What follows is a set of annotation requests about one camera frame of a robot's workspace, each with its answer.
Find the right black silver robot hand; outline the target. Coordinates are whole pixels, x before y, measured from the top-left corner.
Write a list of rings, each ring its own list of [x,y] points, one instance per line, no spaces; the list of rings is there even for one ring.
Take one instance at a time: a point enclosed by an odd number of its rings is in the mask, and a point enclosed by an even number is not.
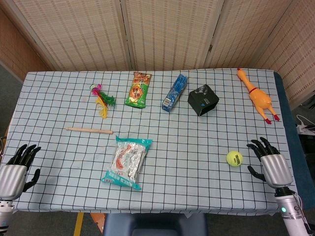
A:
[[[251,144],[247,144],[258,157],[262,169],[260,174],[248,166],[250,174],[274,189],[290,186],[293,177],[285,157],[267,139],[260,137],[260,140],[264,144],[258,140],[251,140]]]

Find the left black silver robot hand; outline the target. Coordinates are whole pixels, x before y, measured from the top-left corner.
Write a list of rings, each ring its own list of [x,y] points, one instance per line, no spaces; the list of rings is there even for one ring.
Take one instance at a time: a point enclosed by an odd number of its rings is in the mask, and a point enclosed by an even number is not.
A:
[[[27,182],[27,173],[35,155],[41,150],[36,145],[21,146],[15,155],[0,168],[0,199],[13,201],[23,192],[33,187],[40,176],[40,169],[36,169],[31,181]]]

